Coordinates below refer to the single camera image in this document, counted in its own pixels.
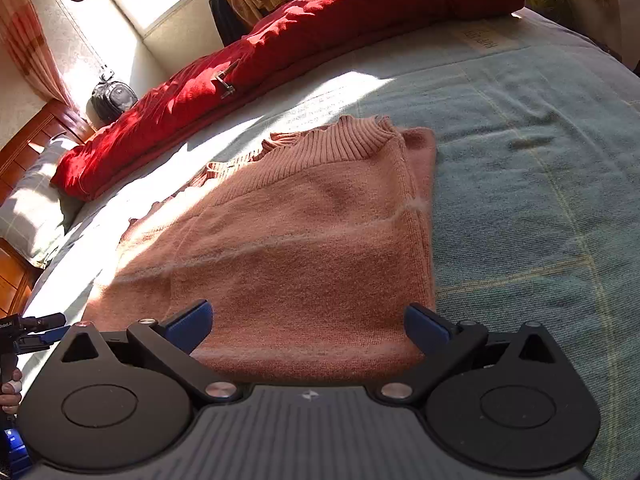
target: black bag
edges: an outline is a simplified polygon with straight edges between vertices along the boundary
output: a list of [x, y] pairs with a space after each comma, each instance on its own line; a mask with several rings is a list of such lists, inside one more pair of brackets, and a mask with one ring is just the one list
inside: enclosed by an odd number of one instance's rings
[[113, 72], [100, 74], [100, 82], [91, 94], [91, 104], [104, 124], [113, 123], [138, 102], [136, 93], [121, 81], [113, 81]]

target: hand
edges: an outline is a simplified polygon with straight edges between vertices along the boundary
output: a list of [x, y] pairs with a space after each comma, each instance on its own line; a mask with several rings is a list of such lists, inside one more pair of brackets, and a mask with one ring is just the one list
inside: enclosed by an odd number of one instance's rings
[[12, 376], [13, 381], [2, 385], [2, 395], [0, 395], [0, 406], [7, 415], [18, 413], [18, 404], [22, 400], [20, 391], [22, 390], [22, 372], [16, 368]]

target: pillowcase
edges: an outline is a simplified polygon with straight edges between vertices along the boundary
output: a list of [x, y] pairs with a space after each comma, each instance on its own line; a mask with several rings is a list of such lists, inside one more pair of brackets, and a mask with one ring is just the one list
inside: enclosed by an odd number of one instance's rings
[[47, 266], [82, 207], [49, 183], [60, 158], [77, 145], [64, 135], [51, 139], [0, 206], [0, 237], [34, 267]]

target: red comforter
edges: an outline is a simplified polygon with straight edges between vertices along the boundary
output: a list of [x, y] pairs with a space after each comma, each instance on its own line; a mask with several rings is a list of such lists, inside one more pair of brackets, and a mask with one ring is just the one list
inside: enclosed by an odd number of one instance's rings
[[[52, 183], [88, 201], [160, 153], [268, 90], [345, 52], [436, 20], [518, 10], [524, 0], [295, 0], [241, 40], [150, 90], [93, 140], [69, 151]], [[238, 61], [225, 90], [212, 76]]]

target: gray ribbed panel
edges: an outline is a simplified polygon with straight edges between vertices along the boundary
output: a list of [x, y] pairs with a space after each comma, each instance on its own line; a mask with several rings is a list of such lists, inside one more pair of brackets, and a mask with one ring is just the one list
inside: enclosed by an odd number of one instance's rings
[[[487, 480], [444, 455], [413, 412], [364, 389], [257, 386], [203, 410], [193, 431], [153, 463], [100, 480]], [[40, 468], [28, 480], [85, 478]], [[577, 471], [548, 480], [586, 480]]]

